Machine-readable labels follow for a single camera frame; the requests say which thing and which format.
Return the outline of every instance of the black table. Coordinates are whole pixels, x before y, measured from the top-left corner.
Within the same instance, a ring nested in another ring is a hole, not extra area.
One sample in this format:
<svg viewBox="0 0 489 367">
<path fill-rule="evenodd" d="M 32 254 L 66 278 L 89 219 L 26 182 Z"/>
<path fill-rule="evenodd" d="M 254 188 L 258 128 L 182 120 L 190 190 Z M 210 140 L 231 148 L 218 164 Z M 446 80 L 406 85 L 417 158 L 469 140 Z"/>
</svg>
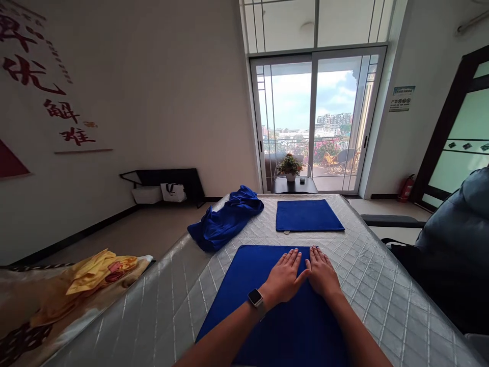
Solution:
<svg viewBox="0 0 489 367">
<path fill-rule="evenodd" d="M 306 182 L 301 184 L 301 177 L 296 177 L 295 181 L 289 182 L 285 177 L 277 177 L 271 186 L 272 194 L 317 194 L 317 188 L 310 177 L 302 177 Z"/>
</svg>

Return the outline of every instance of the poster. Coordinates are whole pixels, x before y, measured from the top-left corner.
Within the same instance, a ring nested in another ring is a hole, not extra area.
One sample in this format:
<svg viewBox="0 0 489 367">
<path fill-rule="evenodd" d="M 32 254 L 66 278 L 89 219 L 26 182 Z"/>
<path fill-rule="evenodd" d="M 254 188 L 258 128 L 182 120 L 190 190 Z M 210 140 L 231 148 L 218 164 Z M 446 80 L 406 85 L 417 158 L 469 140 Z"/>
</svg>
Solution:
<svg viewBox="0 0 489 367">
<path fill-rule="evenodd" d="M 48 22 L 11 0 L 0 0 L 0 83 L 16 96 L 55 154 L 112 150 L 99 123 L 76 98 L 62 55 L 49 38 Z M 7 120 L 15 123 L 8 111 Z"/>
<path fill-rule="evenodd" d="M 31 174 L 14 153 L 0 140 L 0 180 Z"/>
<path fill-rule="evenodd" d="M 394 93 L 392 93 L 393 98 L 389 106 L 389 112 L 409 111 L 415 88 L 415 86 L 395 87 Z"/>
</svg>

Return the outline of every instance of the folded blue towel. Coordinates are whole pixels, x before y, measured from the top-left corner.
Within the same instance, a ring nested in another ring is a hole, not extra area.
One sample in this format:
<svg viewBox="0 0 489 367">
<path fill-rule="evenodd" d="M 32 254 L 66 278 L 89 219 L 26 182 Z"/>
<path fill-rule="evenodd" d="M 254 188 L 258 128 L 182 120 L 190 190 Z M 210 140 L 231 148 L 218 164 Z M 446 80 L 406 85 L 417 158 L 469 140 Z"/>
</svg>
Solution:
<svg viewBox="0 0 489 367">
<path fill-rule="evenodd" d="M 277 231 L 345 230 L 326 200 L 295 200 L 277 203 Z"/>
<path fill-rule="evenodd" d="M 290 246 L 238 248 L 196 342 L 259 288 L 270 270 Z M 299 247 L 302 259 L 298 274 L 309 259 L 309 247 Z M 338 322 L 326 302 L 306 281 L 296 296 L 272 309 L 255 326 L 233 361 L 237 365 L 266 367 L 346 367 L 348 349 Z"/>
<path fill-rule="evenodd" d="M 218 212 L 212 206 L 199 223 L 188 226 L 188 233 L 205 252 L 216 252 L 236 236 L 255 215 L 263 211 L 264 205 L 256 192 L 241 185 L 232 192 Z"/>
</svg>

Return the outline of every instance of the left hand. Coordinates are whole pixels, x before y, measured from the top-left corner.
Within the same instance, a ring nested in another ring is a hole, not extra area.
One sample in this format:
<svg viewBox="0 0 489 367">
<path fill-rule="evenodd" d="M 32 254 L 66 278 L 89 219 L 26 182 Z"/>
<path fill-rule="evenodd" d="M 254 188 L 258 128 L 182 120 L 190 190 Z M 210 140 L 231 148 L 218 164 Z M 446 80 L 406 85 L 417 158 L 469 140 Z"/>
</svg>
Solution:
<svg viewBox="0 0 489 367">
<path fill-rule="evenodd" d="M 297 277 L 301 258 L 302 254 L 298 249 L 291 249 L 282 255 L 270 271 L 268 279 L 259 289 L 266 311 L 270 311 L 279 303 L 290 301 L 311 274 L 309 269 L 305 269 Z"/>
</svg>

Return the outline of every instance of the forearm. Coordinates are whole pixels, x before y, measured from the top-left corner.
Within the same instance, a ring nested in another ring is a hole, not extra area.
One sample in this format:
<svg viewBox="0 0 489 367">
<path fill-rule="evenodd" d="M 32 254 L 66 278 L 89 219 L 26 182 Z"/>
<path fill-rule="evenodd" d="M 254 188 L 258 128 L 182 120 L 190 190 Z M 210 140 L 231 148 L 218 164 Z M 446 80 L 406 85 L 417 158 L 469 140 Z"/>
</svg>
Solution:
<svg viewBox="0 0 489 367">
<path fill-rule="evenodd" d="M 392 367 L 343 295 L 335 295 L 328 305 L 343 332 L 354 366 Z"/>
<path fill-rule="evenodd" d="M 258 322 L 260 312 L 245 302 L 188 350 L 175 367 L 231 365 Z"/>
</svg>

